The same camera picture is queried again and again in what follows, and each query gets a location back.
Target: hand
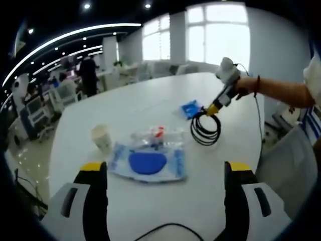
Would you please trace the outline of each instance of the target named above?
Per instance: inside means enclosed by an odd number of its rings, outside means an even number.
[[[255,89],[255,85],[256,85],[256,78],[244,77],[239,79],[235,85],[236,92],[238,93],[236,100],[250,93],[253,93]]]

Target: white table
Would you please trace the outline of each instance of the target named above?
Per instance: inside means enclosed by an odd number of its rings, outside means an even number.
[[[173,112],[193,99],[208,106],[222,87],[212,73],[169,76],[114,89],[67,107],[51,152],[50,195],[64,183],[73,182],[84,163],[99,158],[90,139],[95,125],[108,124],[114,141],[151,126],[183,127],[187,131],[187,180],[148,185],[109,174],[108,232],[111,240],[134,240],[158,225],[178,222],[205,240],[213,240],[225,227],[224,162],[242,161],[256,170],[261,140],[255,99],[249,95],[221,109],[221,136],[211,147],[196,143],[189,133],[190,121]],[[258,94],[257,99],[263,130],[263,96]],[[179,227],[166,227],[148,240],[197,239]]]

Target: paper cup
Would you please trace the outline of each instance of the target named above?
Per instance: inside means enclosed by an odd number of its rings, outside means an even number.
[[[106,125],[97,125],[91,130],[91,139],[103,154],[111,152],[112,143]]]

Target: bracelet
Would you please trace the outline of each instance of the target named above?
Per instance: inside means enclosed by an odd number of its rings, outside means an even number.
[[[259,91],[261,77],[258,75],[256,80],[256,85],[254,88],[254,97],[256,97],[257,92]]]

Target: white pillar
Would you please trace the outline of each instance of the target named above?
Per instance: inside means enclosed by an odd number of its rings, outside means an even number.
[[[103,56],[104,56],[104,64],[105,70],[108,70],[113,67],[113,63],[117,59],[116,53],[116,37],[107,37],[103,39]]]
[[[186,23],[185,12],[170,15],[171,62],[186,63]]]

